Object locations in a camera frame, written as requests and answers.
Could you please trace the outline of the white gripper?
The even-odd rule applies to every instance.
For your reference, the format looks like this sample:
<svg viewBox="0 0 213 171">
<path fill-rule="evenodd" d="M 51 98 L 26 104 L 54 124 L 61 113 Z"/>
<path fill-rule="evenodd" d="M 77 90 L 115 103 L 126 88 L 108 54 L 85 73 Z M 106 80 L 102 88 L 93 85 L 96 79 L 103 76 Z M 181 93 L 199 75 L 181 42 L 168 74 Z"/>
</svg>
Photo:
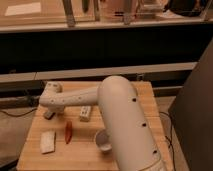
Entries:
<svg viewBox="0 0 213 171">
<path fill-rule="evenodd" d="M 46 120 L 51 120 L 55 113 L 62 113 L 64 111 L 63 106 L 59 106 L 55 103 L 57 93 L 62 92 L 62 86 L 58 82 L 48 82 L 44 88 L 43 93 L 40 96 L 40 104 L 43 107 L 47 107 L 48 110 L 43 114 Z"/>
</svg>

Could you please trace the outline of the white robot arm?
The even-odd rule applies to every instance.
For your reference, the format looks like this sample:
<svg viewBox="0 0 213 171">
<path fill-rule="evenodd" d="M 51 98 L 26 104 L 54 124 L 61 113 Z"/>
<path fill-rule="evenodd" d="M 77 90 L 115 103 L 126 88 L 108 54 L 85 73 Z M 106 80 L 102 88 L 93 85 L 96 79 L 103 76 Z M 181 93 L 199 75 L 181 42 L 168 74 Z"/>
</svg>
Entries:
<svg viewBox="0 0 213 171">
<path fill-rule="evenodd" d="M 52 111 L 97 105 L 119 171 L 167 171 L 137 90 L 125 77 L 109 76 L 95 87 L 65 92 L 48 82 L 39 104 Z"/>
</svg>

